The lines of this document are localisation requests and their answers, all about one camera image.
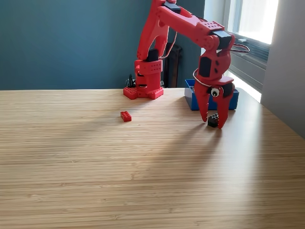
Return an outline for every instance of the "robotic arm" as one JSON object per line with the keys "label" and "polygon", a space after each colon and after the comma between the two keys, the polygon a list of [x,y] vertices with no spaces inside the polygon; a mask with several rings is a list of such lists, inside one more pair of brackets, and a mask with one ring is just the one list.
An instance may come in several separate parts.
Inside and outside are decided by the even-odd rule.
{"label": "robotic arm", "polygon": [[[124,95],[130,99],[149,97],[156,99],[163,95],[160,87],[162,55],[168,38],[169,27],[189,37],[194,43],[206,49],[195,70],[195,95],[204,122],[208,118],[210,95],[217,102],[218,128],[222,128],[228,117],[229,103],[233,96],[233,79],[223,76],[231,63],[230,51],[234,36],[224,31],[224,26],[208,22],[192,15],[176,5],[176,0],[152,0],[151,10],[142,31],[135,61],[136,87],[124,88]],[[149,50],[155,40],[154,49]]]}

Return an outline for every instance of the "cable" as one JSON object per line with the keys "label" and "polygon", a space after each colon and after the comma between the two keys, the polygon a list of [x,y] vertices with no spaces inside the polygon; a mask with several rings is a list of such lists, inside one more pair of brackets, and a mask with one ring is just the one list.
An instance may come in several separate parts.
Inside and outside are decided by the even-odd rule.
{"label": "cable", "polygon": [[195,79],[198,83],[202,84],[203,86],[212,87],[211,85],[204,84],[204,83],[202,83],[200,80],[198,80],[198,79],[196,78],[196,76],[195,76],[195,73],[197,73],[197,72],[198,72],[198,68],[193,72],[193,77],[194,77],[194,79]]}
{"label": "cable", "polygon": [[172,43],[172,45],[171,45],[169,51],[167,52],[166,56],[160,57],[160,60],[163,60],[163,59],[165,59],[166,57],[168,57],[168,55],[170,54],[170,52],[171,52],[171,50],[172,50],[172,48],[173,48],[173,45],[174,45],[175,42],[176,42],[176,38],[177,38],[177,32],[176,32],[175,38],[174,38],[174,40],[173,40],[173,43]]}
{"label": "cable", "polygon": [[231,52],[242,52],[242,53],[248,53],[250,52],[250,49],[245,46],[244,44],[234,44],[233,45],[234,47],[241,47],[241,48],[244,48],[245,50],[228,50],[228,51],[231,51]]}

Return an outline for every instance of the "table surface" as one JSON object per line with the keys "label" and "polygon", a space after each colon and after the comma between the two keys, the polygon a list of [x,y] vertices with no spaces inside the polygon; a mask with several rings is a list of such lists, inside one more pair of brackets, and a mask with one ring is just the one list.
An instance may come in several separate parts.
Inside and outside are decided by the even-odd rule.
{"label": "table surface", "polygon": [[0,228],[304,229],[305,140],[242,90],[222,130],[183,94],[0,92]]}

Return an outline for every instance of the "blue container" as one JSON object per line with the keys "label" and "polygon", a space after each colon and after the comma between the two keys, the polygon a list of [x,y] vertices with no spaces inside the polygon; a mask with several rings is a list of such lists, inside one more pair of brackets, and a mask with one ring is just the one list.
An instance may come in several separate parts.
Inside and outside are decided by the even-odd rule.
{"label": "blue container", "polygon": [[[185,84],[186,84],[186,87],[184,90],[184,95],[185,95],[187,103],[190,106],[190,109],[192,111],[199,111],[195,92],[193,92],[193,90],[191,89],[191,87],[195,85],[195,80],[185,80]],[[237,108],[238,95],[239,95],[238,90],[234,89],[233,97],[230,101],[229,110],[235,110]],[[210,99],[209,99],[209,110],[217,110],[217,103],[215,103],[213,101],[212,96],[210,96]]]}

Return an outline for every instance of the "window frame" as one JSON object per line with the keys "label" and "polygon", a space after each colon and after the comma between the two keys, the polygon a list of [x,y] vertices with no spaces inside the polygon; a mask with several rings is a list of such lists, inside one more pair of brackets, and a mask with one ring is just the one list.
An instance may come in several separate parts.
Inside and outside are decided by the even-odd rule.
{"label": "window frame", "polygon": [[[233,18],[233,35],[235,36],[235,43],[247,45],[251,51],[247,55],[231,53],[232,61],[229,70],[239,75],[243,80],[261,92],[263,89],[264,73],[268,61],[270,44],[242,36],[236,32],[240,23],[243,0],[234,1],[234,10],[238,12]],[[230,8],[231,0],[225,0],[223,21],[225,28],[228,28],[229,20],[232,20],[232,18],[229,18]]]}

